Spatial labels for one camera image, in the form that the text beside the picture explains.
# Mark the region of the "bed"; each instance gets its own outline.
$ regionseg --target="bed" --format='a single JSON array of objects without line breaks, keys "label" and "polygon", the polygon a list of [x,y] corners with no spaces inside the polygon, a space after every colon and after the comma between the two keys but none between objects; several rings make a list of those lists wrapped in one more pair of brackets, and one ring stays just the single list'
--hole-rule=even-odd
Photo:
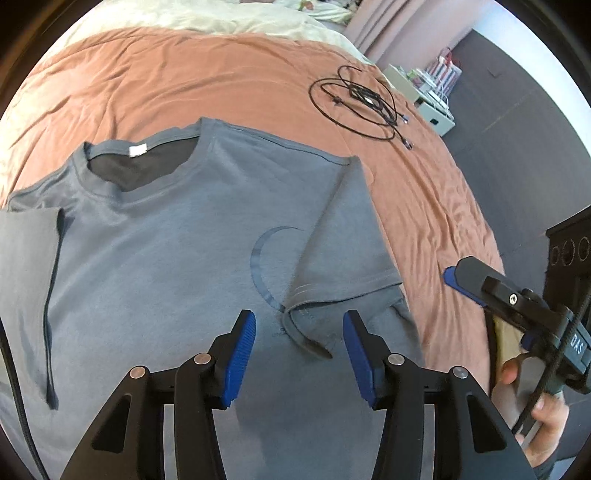
[{"label": "bed", "polygon": [[343,64],[360,69],[353,80],[381,88],[380,71],[347,39],[296,10],[219,0],[104,2],[53,45],[0,120],[0,204],[60,167],[83,141],[134,141],[201,116],[357,155],[426,366],[464,365],[488,390],[483,311],[446,287],[441,273],[467,255],[501,270],[493,233],[447,148],[402,95],[393,92],[410,118],[401,131],[411,151],[346,131],[314,108],[310,84]]}]

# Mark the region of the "black cord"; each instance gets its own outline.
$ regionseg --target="black cord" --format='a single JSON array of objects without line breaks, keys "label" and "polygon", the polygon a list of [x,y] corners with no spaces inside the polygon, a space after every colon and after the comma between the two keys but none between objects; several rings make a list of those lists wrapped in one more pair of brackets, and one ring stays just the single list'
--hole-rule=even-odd
[{"label": "black cord", "polygon": [[27,413],[25,412],[25,404],[22,400],[21,386],[18,383],[17,369],[14,366],[14,359],[12,358],[12,352],[10,351],[10,346],[8,345],[8,338],[6,336],[6,331],[4,330],[4,324],[2,323],[1,318],[0,350],[2,350],[2,357],[4,358],[4,364],[6,365],[8,381],[10,382],[12,396],[14,397],[14,404],[17,408],[18,421],[21,424],[22,434],[25,437],[25,441],[29,447],[29,451],[31,452],[31,456],[33,457],[33,461],[35,462],[41,477],[43,480],[50,480],[47,470],[45,470],[45,466],[43,465],[43,461],[41,461],[41,457],[39,457],[39,452],[37,451],[37,447],[35,446],[35,442],[33,441],[33,436],[31,434],[31,429],[29,428]]},{"label": "black cord", "polygon": [[519,430],[521,429],[521,427],[525,423],[527,417],[533,411],[535,404],[538,403],[538,400],[540,399],[542,394],[545,391],[547,391],[548,385],[549,385],[550,381],[553,380],[554,376],[556,375],[556,372],[558,371],[558,368],[560,366],[560,362],[564,358],[564,353],[566,352],[566,349],[568,348],[570,342],[572,341],[573,335],[576,333],[577,328],[581,324],[581,320],[583,318],[583,315],[585,314],[585,312],[589,308],[590,302],[591,302],[591,284],[587,288],[587,293],[585,294],[583,302],[579,306],[579,310],[577,311],[577,315],[575,316],[574,321],[570,322],[569,325],[566,327],[566,331],[564,332],[564,335],[562,336],[562,339],[560,340],[560,346],[558,347],[558,350],[554,354],[552,361],[544,369],[544,373],[542,374],[540,381],[538,382],[538,385],[536,386],[535,390],[530,395],[527,403],[525,404],[525,408],[523,409],[523,411],[519,415],[519,418],[515,422],[515,425],[513,425],[513,428],[511,429],[511,433],[513,435],[515,435],[516,433],[519,432]]},{"label": "black cord", "polygon": [[[392,92],[390,91],[390,89],[384,83],[382,83],[378,80],[380,82],[380,84],[383,85],[384,88],[388,91],[388,93],[390,95],[390,99],[392,100],[392,105],[390,105],[378,92],[372,90],[371,88],[366,87],[365,85],[362,85],[360,83],[354,82],[353,80],[349,80],[349,79],[344,78],[342,75],[343,69],[353,69],[353,70],[357,70],[358,72],[362,71],[361,69],[354,67],[352,65],[341,65],[337,69],[337,77],[326,77],[326,78],[318,79],[315,82],[313,82],[310,85],[310,87],[308,88],[308,96],[310,97],[310,101],[316,107],[316,109],[320,113],[322,113],[322,115],[324,115],[327,119],[329,119],[331,122],[333,122],[334,124],[344,128],[346,130],[349,130],[350,132],[353,132],[354,134],[361,135],[362,137],[370,138],[372,140],[383,140],[383,141],[392,140],[398,134],[398,136],[400,137],[400,140],[402,141],[404,146],[406,148],[408,148],[409,150],[412,149],[412,147],[413,147],[412,144],[401,135],[401,133],[399,132],[399,130],[397,128],[398,127],[398,118],[400,117],[404,123],[408,123],[408,117],[406,115],[399,113],[396,110],[396,104],[394,102],[394,95],[392,95]],[[318,105],[318,103],[314,100],[314,96],[312,95],[312,91],[317,85],[319,86],[320,90],[322,90],[326,95],[328,95],[331,98],[331,100],[333,101],[333,103],[335,105],[343,105],[351,113],[356,115],[358,118],[365,120],[366,122],[369,122],[371,124],[377,125],[379,127],[386,127],[388,129],[391,129],[391,133],[385,134],[382,137],[377,137],[375,135],[370,135],[370,134],[367,134],[364,132],[360,132],[359,130],[351,128],[351,127],[339,122],[338,120],[334,119],[327,112],[322,110],[320,105]],[[376,113],[379,117],[382,118],[383,122],[377,122],[377,121],[365,116],[362,112],[358,111],[352,105],[345,102],[341,97],[330,92],[326,88],[329,85],[336,86],[336,87],[342,88],[342,89],[346,89],[349,94],[349,97],[351,99],[359,102],[365,108],[369,108],[372,112]]]}]

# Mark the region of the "t-shirt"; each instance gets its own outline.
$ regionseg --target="t-shirt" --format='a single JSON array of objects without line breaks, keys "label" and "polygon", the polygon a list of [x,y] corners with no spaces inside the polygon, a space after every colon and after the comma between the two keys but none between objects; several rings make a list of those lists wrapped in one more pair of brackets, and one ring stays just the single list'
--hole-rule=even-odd
[{"label": "t-shirt", "polygon": [[[156,165],[157,151],[169,165],[99,176],[102,155]],[[241,309],[255,345],[238,399],[214,415],[228,478],[371,475],[384,414],[359,395],[344,312],[422,357],[358,158],[202,118],[85,143],[0,213],[0,316],[52,478],[130,368],[180,366]],[[0,420],[37,475],[5,380]]]}]

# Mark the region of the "screw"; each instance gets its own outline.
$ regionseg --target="screw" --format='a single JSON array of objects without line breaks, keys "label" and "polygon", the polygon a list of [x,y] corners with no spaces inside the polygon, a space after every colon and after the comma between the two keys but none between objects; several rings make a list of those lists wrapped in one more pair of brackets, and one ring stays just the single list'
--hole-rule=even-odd
[{"label": "screw", "polygon": [[392,353],[388,355],[388,362],[392,365],[402,365],[404,363],[404,357],[400,353]]},{"label": "screw", "polygon": [[209,353],[198,353],[193,358],[193,361],[198,365],[206,365],[212,361],[212,356]]},{"label": "screw", "polygon": [[464,367],[453,367],[453,374],[458,378],[467,378],[468,370]]},{"label": "screw", "polygon": [[146,369],[144,367],[133,367],[129,372],[129,376],[131,378],[135,378],[136,380],[138,378],[142,378],[145,374]]}]

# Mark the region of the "pink curtain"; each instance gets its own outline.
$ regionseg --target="pink curtain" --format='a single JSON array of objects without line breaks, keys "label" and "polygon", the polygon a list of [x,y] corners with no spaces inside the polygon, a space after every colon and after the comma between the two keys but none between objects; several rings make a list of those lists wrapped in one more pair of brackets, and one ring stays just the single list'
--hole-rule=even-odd
[{"label": "pink curtain", "polygon": [[363,0],[343,32],[378,67],[425,67],[453,48],[493,0]]}]

